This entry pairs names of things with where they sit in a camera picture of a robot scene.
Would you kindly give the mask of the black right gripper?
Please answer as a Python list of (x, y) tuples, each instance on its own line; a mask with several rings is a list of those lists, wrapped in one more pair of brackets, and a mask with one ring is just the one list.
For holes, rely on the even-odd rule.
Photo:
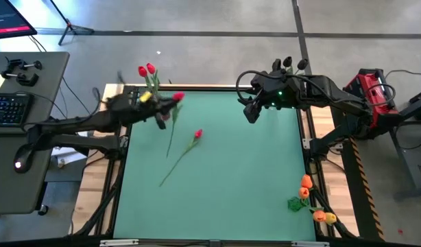
[(254, 124), (258, 119), (262, 108), (293, 108), (297, 104), (297, 96), (300, 89), (294, 78), (288, 78), (281, 71), (271, 73), (262, 72), (263, 75), (255, 75), (250, 84), (251, 89), (247, 92), (254, 97), (249, 97), (245, 103), (244, 115), (249, 123)]

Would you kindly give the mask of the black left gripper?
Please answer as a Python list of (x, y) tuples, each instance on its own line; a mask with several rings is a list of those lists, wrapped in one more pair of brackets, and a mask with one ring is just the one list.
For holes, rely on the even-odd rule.
[(140, 121), (146, 121), (148, 118), (154, 117), (157, 126), (164, 130), (166, 128), (162, 114), (169, 114), (173, 107), (176, 106), (178, 100), (172, 98), (163, 98), (158, 93), (145, 91), (141, 93), (132, 105), (130, 115), (128, 116), (128, 124), (135, 124)]

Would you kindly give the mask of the red and black tool case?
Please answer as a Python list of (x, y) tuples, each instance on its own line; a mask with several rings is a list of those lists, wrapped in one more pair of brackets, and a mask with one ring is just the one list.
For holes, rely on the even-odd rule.
[(371, 128), (390, 126), (400, 119), (394, 103), (396, 89), (387, 83), (382, 69), (360, 69), (343, 90), (365, 100), (372, 113)]

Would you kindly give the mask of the white paper sheet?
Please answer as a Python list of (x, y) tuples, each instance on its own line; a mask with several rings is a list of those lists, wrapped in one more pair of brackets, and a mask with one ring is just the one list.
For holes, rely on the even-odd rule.
[(81, 154), (73, 148), (55, 147), (52, 150), (51, 157), (57, 163), (57, 166), (62, 168), (69, 163), (86, 158), (87, 155)]

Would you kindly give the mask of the wooden work table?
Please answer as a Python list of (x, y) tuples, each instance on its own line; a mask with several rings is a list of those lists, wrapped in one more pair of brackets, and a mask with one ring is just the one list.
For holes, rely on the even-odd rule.
[[(301, 116), (305, 137), (323, 137), (334, 128), (329, 108), (312, 108), (310, 111), (302, 111)], [(101, 201), (104, 187), (110, 187), (115, 181), (119, 168), (118, 163), (109, 165), (102, 154), (94, 152), (91, 152), (87, 163), (89, 166), (84, 170), (72, 216), (75, 231), (80, 230), (94, 213)], [(329, 204), (345, 227), (358, 236), (359, 230), (341, 156), (337, 151), (330, 152), (327, 159), (321, 162), (320, 168), (311, 163), (311, 169), (322, 172), (323, 176), (315, 176), (316, 183), (324, 180)]]

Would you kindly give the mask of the hazard-striped floor strip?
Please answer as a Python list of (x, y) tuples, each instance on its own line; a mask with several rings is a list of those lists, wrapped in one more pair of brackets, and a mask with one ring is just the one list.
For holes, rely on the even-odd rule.
[(360, 237), (385, 241), (357, 142), (353, 137), (349, 137), (343, 142), (341, 158)]

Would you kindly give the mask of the black tripod stand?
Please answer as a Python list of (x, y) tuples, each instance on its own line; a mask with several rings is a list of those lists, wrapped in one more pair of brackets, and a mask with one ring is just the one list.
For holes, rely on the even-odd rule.
[(72, 22), (70, 22), (70, 20), (65, 15), (63, 15), (63, 13), (60, 11), (59, 7), (56, 5), (54, 0), (49, 0), (49, 1), (52, 4), (52, 6), (55, 8), (56, 12), (60, 15), (61, 19), (66, 24), (66, 27), (65, 27), (62, 35), (61, 35), (61, 38), (58, 41), (59, 46), (62, 45), (63, 40), (64, 40), (64, 38), (66, 37), (67, 34), (78, 35), (78, 33), (81, 32), (83, 34), (91, 35), (91, 34), (95, 33), (95, 30), (92, 29), (92, 28), (72, 24)]

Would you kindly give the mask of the black side device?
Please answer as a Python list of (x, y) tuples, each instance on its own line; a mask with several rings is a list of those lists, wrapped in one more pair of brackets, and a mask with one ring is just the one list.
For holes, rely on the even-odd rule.
[(400, 115), (403, 121), (412, 117), (421, 120), (421, 92), (409, 100), (408, 107), (400, 111)]

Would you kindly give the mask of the black screw clamp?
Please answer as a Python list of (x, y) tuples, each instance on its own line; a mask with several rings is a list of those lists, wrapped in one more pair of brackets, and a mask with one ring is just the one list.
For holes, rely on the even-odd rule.
[(16, 81), (21, 86), (34, 86), (37, 83), (38, 79), (39, 79), (39, 76), (36, 73), (34, 73), (33, 76), (31, 76), (29, 78), (24, 73), (13, 74), (10, 71), (2, 71), (1, 72), (1, 77), (2, 78), (5, 78), (5, 79), (15, 78)]
[(33, 63), (28, 64), (26, 61), (21, 59), (9, 60), (6, 69), (8, 71), (14, 70), (16, 67), (22, 70), (27, 70), (30, 67), (34, 67), (38, 70), (43, 69), (43, 64), (39, 60), (33, 61)]

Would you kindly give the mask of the grey metal stand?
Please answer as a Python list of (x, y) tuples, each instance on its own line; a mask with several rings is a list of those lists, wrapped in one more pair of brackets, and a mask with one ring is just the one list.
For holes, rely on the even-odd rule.
[[(406, 175), (410, 181), (410, 188), (399, 191), (394, 195), (396, 200), (406, 200), (409, 198), (417, 198), (421, 196), (421, 141), (406, 147), (400, 143), (398, 139), (398, 131), (402, 127), (419, 127), (421, 128), (421, 121), (405, 121), (390, 131), (390, 136), (394, 143), (398, 158), (406, 168)], [(421, 130), (412, 130), (412, 134), (418, 134)]]

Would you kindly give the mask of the black computer mouse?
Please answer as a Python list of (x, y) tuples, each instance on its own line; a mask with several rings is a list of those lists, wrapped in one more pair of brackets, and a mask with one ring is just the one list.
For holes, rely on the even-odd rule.
[(14, 171), (18, 174), (28, 172), (32, 166), (33, 155), (34, 151), (32, 146), (21, 146), (14, 156)]

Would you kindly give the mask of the backlit black keyboard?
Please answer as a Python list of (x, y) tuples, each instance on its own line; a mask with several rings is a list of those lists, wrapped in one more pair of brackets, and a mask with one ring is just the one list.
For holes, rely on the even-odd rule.
[(33, 102), (33, 96), (26, 93), (0, 93), (0, 127), (20, 127)]

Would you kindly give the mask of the grey mouse shelf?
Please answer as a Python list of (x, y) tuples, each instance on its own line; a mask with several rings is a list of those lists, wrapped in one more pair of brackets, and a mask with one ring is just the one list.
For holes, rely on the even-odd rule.
[(14, 170), (14, 157), (25, 142), (23, 136), (0, 135), (0, 215), (35, 211), (43, 192), (51, 150), (36, 152), (29, 171), (18, 174)]

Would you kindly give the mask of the dark computer monitor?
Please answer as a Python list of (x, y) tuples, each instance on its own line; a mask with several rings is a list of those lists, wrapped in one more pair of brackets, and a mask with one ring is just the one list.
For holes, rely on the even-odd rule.
[(0, 39), (37, 35), (37, 31), (9, 2), (0, 0)]

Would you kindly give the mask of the silver edge bracket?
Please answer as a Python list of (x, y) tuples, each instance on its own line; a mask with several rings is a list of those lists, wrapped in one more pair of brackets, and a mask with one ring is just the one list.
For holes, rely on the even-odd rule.
[(328, 242), (293, 241), (291, 247), (330, 247), (330, 244)]
[(104, 239), (99, 243), (99, 247), (124, 247), (137, 245), (139, 245), (139, 239)]

